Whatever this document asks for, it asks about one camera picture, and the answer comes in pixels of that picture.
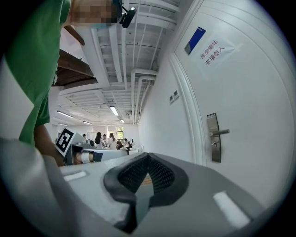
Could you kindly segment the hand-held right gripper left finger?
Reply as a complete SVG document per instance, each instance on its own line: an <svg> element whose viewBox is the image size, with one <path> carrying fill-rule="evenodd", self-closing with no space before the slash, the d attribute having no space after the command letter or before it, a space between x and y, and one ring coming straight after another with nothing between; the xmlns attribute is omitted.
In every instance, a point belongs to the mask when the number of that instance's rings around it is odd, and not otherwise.
<svg viewBox="0 0 296 237"><path fill-rule="evenodd" d="M140 153L114 158L92 164L60 168L65 181L79 199L104 221L132 233L148 213L148 185L141 185L136 192L136 206L129 212L129 205L115 201L106 191L103 178L109 169L118 166Z"/></svg>

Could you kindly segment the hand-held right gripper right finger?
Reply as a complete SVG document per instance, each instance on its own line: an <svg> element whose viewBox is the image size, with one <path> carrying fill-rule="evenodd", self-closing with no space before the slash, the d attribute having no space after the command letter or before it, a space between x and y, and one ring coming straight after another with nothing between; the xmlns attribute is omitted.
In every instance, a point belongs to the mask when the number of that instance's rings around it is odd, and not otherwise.
<svg viewBox="0 0 296 237"><path fill-rule="evenodd" d="M183 169L189 185L186 192L169 206L152 207L138 225L140 237L247 237L264 226L265 209L247 191L215 170L166 155L157 155ZM216 193L228 197L250 218L236 229L214 199Z"/></svg>

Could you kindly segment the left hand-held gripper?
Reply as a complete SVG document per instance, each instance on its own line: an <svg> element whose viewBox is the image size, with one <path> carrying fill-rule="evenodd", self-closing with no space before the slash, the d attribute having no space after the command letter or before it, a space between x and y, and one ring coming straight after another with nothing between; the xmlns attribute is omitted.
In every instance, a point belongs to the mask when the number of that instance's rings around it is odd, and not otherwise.
<svg viewBox="0 0 296 237"><path fill-rule="evenodd" d="M64 158L65 165L74 165L73 156L75 152L81 152L83 164L102 162L127 156L127 150L105 150L94 147L94 142L84 139L77 132L64 128L58 137L55 147Z"/></svg>

